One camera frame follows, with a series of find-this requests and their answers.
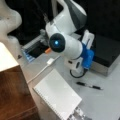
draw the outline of cable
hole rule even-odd
[[[49,66],[51,66],[57,59],[59,59],[61,56],[57,56],[55,59],[50,58],[47,62],[47,65],[32,79],[27,81],[27,84],[31,83],[34,79],[36,79],[44,70],[46,70]]]
[[[84,68],[84,72],[83,72],[83,74],[82,74],[81,76],[74,76],[73,73],[72,73],[72,70],[70,70],[70,75],[71,75],[73,78],[82,78],[82,77],[86,74],[87,71],[88,71],[88,69],[85,69],[85,68]]]

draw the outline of black cable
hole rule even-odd
[[[88,69],[84,69],[84,72],[81,76],[74,76],[73,73],[72,73],[72,70],[70,70],[70,75],[74,78],[82,78],[86,74],[87,71],[88,71]]]

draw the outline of table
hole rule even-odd
[[[34,77],[43,67],[47,60],[55,58],[57,54],[42,54],[27,67],[23,68],[26,80]],[[69,74],[69,69],[64,66],[64,60],[61,57],[54,65],[46,69],[38,78],[29,84],[31,94],[37,104],[39,113],[43,120],[58,119],[54,113],[45,105],[41,98],[33,91],[33,87],[46,76],[52,69],[63,76],[67,83],[82,97],[80,104],[84,113],[93,120],[118,120],[120,117],[120,63],[109,76],[103,76],[94,71],[89,71],[81,79],[74,79]],[[104,90],[95,90],[76,85],[77,81],[85,82],[91,85],[97,85]]]

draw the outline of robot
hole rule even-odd
[[[79,78],[85,75],[92,64],[94,52],[90,48],[94,34],[85,30],[81,40],[73,38],[71,34],[85,26],[87,14],[73,0],[57,0],[57,2],[63,6],[63,10],[46,25],[49,47],[64,56],[65,65],[71,69],[71,75]],[[79,73],[80,76],[74,76],[72,71]]]

